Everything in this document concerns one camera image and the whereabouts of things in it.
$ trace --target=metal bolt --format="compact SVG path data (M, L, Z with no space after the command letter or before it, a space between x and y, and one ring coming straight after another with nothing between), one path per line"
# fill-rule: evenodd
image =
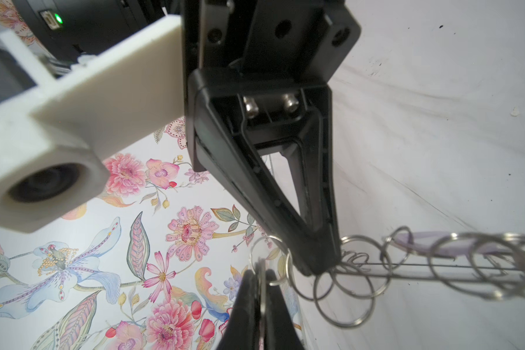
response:
M259 106L257 106L254 98L244 96L243 103L245 103L247 118L253 119L255 116L259 115Z
M300 102L294 94L283 94L282 100L284 100L284 110L288 113L294 113L300 106Z

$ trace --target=floral wallpaper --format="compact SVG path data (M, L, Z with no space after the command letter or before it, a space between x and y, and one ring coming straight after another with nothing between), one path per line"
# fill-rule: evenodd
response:
M0 32L5 28L12 29L33 52L50 55L23 21L11 0L0 0Z
M265 232L192 170L184 128L106 159L105 190L45 228L0 228L0 349L215 348ZM282 276L285 256L263 242L257 255ZM295 294L281 288L302 338Z

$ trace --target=pink flower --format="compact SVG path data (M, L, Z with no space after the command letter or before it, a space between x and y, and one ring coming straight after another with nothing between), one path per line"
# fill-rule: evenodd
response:
M202 340L204 342L208 343L210 338L214 336L215 330L216 327L214 327L214 323L212 321L210 321L209 319L203 319L198 335L202 337Z
M104 164L111 172L105 188L108 194L127 197L129 194L139 193L140 188L146 185L142 162L131 154L117 153L113 158L105 160Z
M205 171L194 172L192 169L189 169L188 172L185 172L185 175L189 176L189 181L190 182L194 181L195 184L201 184L204 181L208 181L209 180L209 178L208 178L209 174L210 174L210 172L205 172Z
M146 339L153 350L188 350L194 334L189 306L182 300L171 300L152 309L148 318Z
M202 312L202 304L198 300L195 300L192 303L193 303L191 305L192 317L197 320L200 318L200 313Z
M179 172L179 165L161 162L161 160L150 159L146 162L148 169L146 176L150 179L152 184L159 186L166 190L171 185L171 180L177 177Z
M139 350L144 345L140 327L121 321L117 326L116 338L105 347L105 350Z
M189 210L183 206L177 214L178 220L173 219L167 226L174 233L167 234L165 236L166 241L176 241L167 250L169 256L177 254L179 260L186 262L191 258L193 249L197 261L201 261L202 256L208 254L210 248L206 245L206 241L212 239L214 230L219 226L214 221L210 221L212 218L210 213L204 213L200 219L202 212L203 210L199 206Z
M169 136L175 137L177 139L177 144L179 145L180 149L183 150L187 147L184 116L180 117L177 120L174 120L173 122L170 122L167 128L165 129L165 132L168 133Z
M169 279L175 277L177 274L175 271L172 271L170 273L167 273L167 270L169 269L169 253L165 254L165 262L163 261L161 257L161 252L156 251L154 253L155 261L157 261L158 265L161 266L161 270L158 269L153 264L147 264L146 268L148 271L150 271L153 274L156 274L157 276L148 278L144 281L142 284L143 287L149 288L153 287L154 285L158 285L154 292L150 294L150 299L152 302L155 302L155 299L157 299L158 295L160 295L161 290L165 293L165 302L169 302L171 300L171 284L169 283Z

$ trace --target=white plastic part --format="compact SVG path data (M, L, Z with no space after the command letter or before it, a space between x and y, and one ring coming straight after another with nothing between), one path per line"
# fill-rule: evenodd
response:
M109 177L101 160L183 115L179 16L161 18L57 80L19 38L0 37L37 83L0 103L2 227L33 232L98 195ZM59 164L77 164L80 176L57 197L20 203L8 194Z

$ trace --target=yellow flower bud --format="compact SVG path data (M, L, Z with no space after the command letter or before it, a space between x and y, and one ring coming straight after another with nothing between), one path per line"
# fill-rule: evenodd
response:
M125 302L126 302L126 294L123 292L123 293L119 296L119 305L122 306Z

